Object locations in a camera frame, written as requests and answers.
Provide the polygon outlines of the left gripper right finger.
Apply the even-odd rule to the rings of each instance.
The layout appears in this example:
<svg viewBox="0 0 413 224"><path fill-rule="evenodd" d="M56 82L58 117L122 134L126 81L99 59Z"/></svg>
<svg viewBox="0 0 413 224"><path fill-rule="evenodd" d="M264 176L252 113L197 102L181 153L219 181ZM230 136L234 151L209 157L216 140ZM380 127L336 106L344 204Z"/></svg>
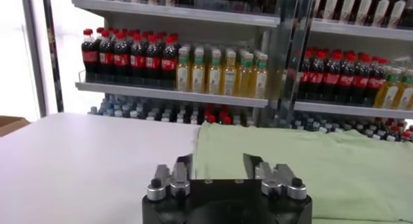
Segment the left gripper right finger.
<svg viewBox="0 0 413 224"><path fill-rule="evenodd" d="M260 156L243 154L243 163L248 179L261 181L261 192L268 197L282 196L294 200L307 198L307 186L296 177L287 164L271 167Z"/></svg>

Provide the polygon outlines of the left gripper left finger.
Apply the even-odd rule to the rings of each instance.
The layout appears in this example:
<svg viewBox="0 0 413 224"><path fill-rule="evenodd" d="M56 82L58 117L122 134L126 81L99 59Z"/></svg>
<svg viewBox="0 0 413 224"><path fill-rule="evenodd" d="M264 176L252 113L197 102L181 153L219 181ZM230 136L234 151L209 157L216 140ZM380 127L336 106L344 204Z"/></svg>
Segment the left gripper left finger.
<svg viewBox="0 0 413 224"><path fill-rule="evenodd" d="M146 188L150 201L163 201L168 195L183 201L190 194L192 155L179 156L172 170L166 164L156 167L154 177Z"/></svg>

